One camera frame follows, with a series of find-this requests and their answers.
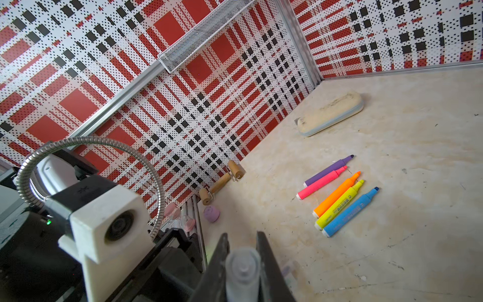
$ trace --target camera lens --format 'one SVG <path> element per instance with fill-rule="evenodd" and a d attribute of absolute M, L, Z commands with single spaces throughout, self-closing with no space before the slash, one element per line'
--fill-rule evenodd
<path fill-rule="evenodd" d="M 126 211 L 122 213 L 116 219 L 114 219 L 107 229 L 106 240 L 116 241 L 121 239 L 132 227 L 133 222 L 134 215 L 131 212 Z"/>

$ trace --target marble surface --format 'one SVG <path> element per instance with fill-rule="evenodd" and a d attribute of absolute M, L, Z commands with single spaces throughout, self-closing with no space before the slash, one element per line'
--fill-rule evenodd
<path fill-rule="evenodd" d="M 269 238 L 298 301 L 483 301 L 483 69 L 324 81 L 241 165 L 201 218 L 208 258 Z M 364 109 L 312 137 L 294 119 L 353 89 Z M 354 154 L 349 171 L 299 201 L 303 182 Z M 332 238 L 312 210 L 351 173 L 372 203 Z M 199 203 L 200 213 L 204 206 Z"/>

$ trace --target yellow marker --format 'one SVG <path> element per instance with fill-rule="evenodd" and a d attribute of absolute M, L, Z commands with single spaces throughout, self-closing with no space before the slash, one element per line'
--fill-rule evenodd
<path fill-rule="evenodd" d="M 337 216 L 337 214 L 351 202 L 352 198 L 357 195 L 357 191 L 359 191 L 359 188 L 363 183 L 364 180 L 361 179 L 353 187 L 348 188 L 347 191 L 342 194 L 342 196 L 340 196 L 339 199 L 337 199 L 337 201 L 334 202 L 334 204 L 331 205 L 330 208 L 315 222 L 315 228 L 322 231 L 322 229 L 325 228 L 325 226 L 328 225 L 329 222 L 331 222 L 332 219 L 334 219 L 335 216 Z"/>

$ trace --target wooden roller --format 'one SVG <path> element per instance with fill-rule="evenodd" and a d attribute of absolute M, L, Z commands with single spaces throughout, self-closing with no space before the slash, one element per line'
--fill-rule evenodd
<path fill-rule="evenodd" d="M 208 205 L 212 200 L 212 196 L 213 196 L 212 194 L 221 190 L 221 188 L 223 188 L 227 184 L 227 182 L 229 182 L 230 180 L 231 180 L 230 174 L 225 173 L 222 177 L 220 177 L 220 179 L 218 179 L 213 184 L 213 186 L 210 187 L 209 192 L 206 188 L 202 188 L 199 191 L 199 197 L 201 198 L 201 201 L 203 202 L 203 204 Z"/>
<path fill-rule="evenodd" d="M 243 177 L 243 171 L 239 168 L 239 166 L 232 160 L 228 161 L 228 168 L 230 169 L 231 173 L 235 176 L 236 179 L 241 179 Z"/>

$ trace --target purple marker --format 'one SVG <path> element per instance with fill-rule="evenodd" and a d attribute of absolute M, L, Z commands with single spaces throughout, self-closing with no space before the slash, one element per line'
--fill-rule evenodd
<path fill-rule="evenodd" d="M 321 179 L 322 177 L 326 176 L 327 174 L 329 174 L 330 172 L 334 171 L 334 170 L 337 170 L 337 169 L 340 169 L 342 168 L 343 166 L 345 166 L 352 158 L 354 157 L 354 155 L 350 155 L 344 159 L 339 159 L 338 161 L 334 162 L 333 164 L 331 164 L 330 166 L 328 166 L 327 168 L 325 168 L 324 170 L 322 170 L 321 172 L 317 173 L 316 175 L 312 176 L 311 178 L 309 178 L 308 180 L 305 181 L 305 183 L 303 183 L 304 187 L 308 187 L 310 186 L 311 184 L 313 184 L 314 182 L 316 182 L 317 180 Z"/>

